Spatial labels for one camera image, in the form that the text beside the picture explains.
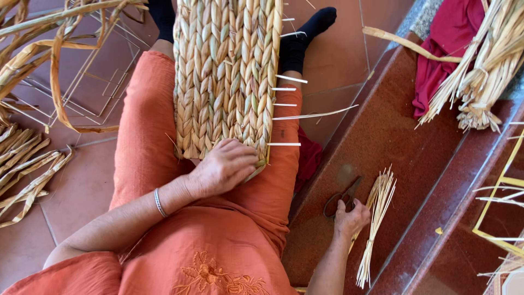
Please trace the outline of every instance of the woman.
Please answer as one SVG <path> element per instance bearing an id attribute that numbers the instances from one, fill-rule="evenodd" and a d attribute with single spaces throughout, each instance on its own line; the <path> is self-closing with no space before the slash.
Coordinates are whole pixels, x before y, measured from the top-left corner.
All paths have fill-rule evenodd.
<path id="1" fill-rule="evenodd" d="M 170 0 L 151 1 L 159 39 L 144 52 L 127 89 L 115 152 L 115 192 L 109 212 L 59 244 L 44 270 L 5 294 L 292 294 L 280 257 L 299 150 L 273 146 L 271 165 L 248 183 L 257 152 L 237 140 L 222 140 L 196 167 L 173 156 L 174 62 Z M 318 11 L 281 41 L 284 76 L 302 78 L 311 40 L 336 19 L 336 9 Z M 297 91 L 277 93 L 275 117 L 299 115 Z M 298 120 L 275 121 L 277 142 L 298 141 Z M 342 294 L 351 236 L 369 223 L 358 200 L 345 212 L 339 201 L 333 240 L 318 264 L 308 294 Z"/>

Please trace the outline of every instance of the bangle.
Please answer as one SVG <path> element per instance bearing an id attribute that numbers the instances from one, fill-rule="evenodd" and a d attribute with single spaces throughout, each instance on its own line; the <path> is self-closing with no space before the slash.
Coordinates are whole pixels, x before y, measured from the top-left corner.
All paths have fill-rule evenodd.
<path id="1" fill-rule="evenodd" d="M 158 188 L 155 188 L 155 203 L 157 203 L 157 208 L 162 214 L 162 216 L 164 218 L 168 217 L 168 215 L 162 210 L 162 205 L 160 205 L 160 199 L 158 198 Z"/>

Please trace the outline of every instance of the orange dress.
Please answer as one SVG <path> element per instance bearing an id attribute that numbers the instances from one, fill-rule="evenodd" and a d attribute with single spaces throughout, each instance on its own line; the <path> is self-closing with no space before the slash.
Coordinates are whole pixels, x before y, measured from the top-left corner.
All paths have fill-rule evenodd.
<path id="1" fill-rule="evenodd" d="M 124 100 L 110 209 L 191 171 L 190 161 L 173 156 L 173 89 L 173 61 L 144 52 Z M 275 107 L 274 117 L 299 115 L 302 95 L 279 92 L 277 102 L 297 107 Z M 297 142 L 297 130 L 298 120 L 274 121 L 272 141 Z M 3 294 L 297 294 L 280 257 L 298 156 L 297 146 L 272 146 L 270 165 L 255 178 L 172 214 L 126 255 L 83 254 Z"/>

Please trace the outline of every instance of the woman's left arm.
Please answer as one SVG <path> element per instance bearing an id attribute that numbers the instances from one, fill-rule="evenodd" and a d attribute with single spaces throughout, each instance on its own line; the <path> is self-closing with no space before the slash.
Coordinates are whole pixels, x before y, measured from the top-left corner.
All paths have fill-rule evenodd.
<path id="1" fill-rule="evenodd" d="M 170 215 L 201 198 L 230 191 L 255 171 L 257 152 L 237 140 L 222 140 L 190 174 L 158 190 L 163 211 Z M 44 264 L 93 251 L 120 253 L 163 219 L 153 192 L 117 207 L 91 221 L 60 243 Z"/>

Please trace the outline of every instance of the braided mat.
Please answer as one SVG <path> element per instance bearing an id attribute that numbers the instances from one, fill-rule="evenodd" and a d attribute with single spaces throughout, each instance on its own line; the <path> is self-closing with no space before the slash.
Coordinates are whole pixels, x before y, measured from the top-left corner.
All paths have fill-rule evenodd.
<path id="1" fill-rule="evenodd" d="M 269 157 L 282 0 L 179 0 L 175 21 L 178 158 L 203 159 L 225 138 Z"/>

